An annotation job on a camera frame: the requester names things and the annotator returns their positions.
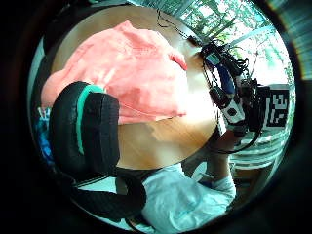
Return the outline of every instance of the cable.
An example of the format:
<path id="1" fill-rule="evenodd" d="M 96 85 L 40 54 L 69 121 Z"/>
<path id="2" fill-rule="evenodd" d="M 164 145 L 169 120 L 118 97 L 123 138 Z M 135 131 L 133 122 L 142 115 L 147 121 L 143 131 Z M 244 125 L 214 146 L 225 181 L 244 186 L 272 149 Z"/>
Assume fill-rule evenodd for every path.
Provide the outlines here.
<path id="1" fill-rule="evenodd" d="M 135 228 L 127 218 L 125 218 L 125 220 L 126 220 L 126 223 L 127 223 L 135 232 L 144 233 L 144 232 L 138 230 L 137 228 Z"/>
<path id="2" fill-rule="evenodd" d="M 177 31 L 178 34 L 179 34 L 184 40 L 186 40 L 186 39 L 189 37 L 189 35 L 187 35 L 186 33 L 182 32 L 181 30 L 179 30 L 179 29 L 177 28 L 177 26 L 176 26 L 173 22 L 170 22 L 169 20 L 163 18 L 163 17 L 161 16 L 161 14 L 160 14 L 160 10 L 159 10 L 159 9 L 157 9 L 157 13 L 158 13 L 157 24 L 158 24 L 159 26 L 161 26 L 161 27 L 170 27 L 170 26 L 173 26 L 174 29 L 175 29 L 175 31 Z M 160 24 L 159 19 L 161 19 L 161 20 L 163 20 L 163 21 L 169 23 L 170 25 L 162 25 L 162 24 Z"/>

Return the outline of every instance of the camera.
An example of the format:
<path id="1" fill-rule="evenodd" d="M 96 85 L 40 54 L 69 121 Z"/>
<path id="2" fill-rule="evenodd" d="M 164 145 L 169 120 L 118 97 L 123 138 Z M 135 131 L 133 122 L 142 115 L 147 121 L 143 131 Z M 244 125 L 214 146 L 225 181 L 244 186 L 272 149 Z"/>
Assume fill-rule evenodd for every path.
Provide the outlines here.
<path id="1" fill-rule="evenodd" d="M 231 103 L 225 115 L 234 121 L 242 119 L 236 111 L 238 107 L 235 107 L 235 103 L 237 106 L 242 105 L 249 132 L 283 130 L 289 114 L 289 85 L 258 84 L 249 74 L 248 59 L 235 59 L 229 49 L 227 44 L 218 45 L 216 41 L 211 41 L 200 52 L 204 69 L 208 67 L 218 72 L 219 82 L 209 83 L 213 102 L 221 110 Z"/>

